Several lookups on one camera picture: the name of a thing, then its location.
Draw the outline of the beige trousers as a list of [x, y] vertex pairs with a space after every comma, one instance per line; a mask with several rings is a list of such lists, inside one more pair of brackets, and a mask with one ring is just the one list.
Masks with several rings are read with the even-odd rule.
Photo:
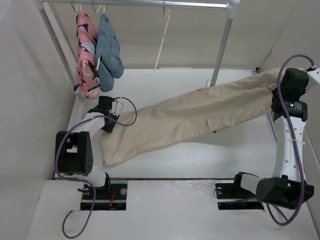
[[102, 159], [129, 159], [261, 117], [271, 110], [279, 68], [194, 91], [123, 113], [101, 137]]

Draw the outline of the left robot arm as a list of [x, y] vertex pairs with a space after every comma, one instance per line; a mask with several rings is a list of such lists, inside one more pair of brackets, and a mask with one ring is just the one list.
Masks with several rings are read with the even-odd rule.
[[111, 195], [109, 175], [94, 165], [92, 138], [100, 130], [112, 132], [123, 106], [117, 98], [100, 96], [97, 106], [70, 131], [56, 134], [54, 168], [59, 179], [80, 180], [102, 199]]

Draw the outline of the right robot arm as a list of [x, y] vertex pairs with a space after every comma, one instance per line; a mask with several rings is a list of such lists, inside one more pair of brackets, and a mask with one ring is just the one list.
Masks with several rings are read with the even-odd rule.
[[314, 66], [306, 71], [288, 68], [280, 88], [272, 92], [271, 110], [276, 132], [276, 161], [270, 178], [239, 172], [231, 184], [237, 197], [253, 194], [259, 202], [295, 210], [300, 197], [307, 201], [314, 187], [304, 185], [303, 132], [308, 118], [308, 106], [300, 97], [320, 83], [320, 70]]

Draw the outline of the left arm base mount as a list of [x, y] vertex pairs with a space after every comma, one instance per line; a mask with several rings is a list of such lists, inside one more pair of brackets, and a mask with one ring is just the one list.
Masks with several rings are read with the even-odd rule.
[[[80, 210], [89, 211], [93, 202], [93, 189], [85, 184], [78, 189], [82, 193]], [[94, 211], [125, 211], [127, 207], [128, 182], [126, 180], [111, 179], [110, 184], [96, 188]]]

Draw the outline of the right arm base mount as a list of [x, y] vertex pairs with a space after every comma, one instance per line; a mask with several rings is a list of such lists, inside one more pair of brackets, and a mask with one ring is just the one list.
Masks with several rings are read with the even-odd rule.
[[213, 196], [217, 199], [218, 210], [264, 210], [256, 196], [245, 189], [236, 189], [233, 182], [216, 182]]

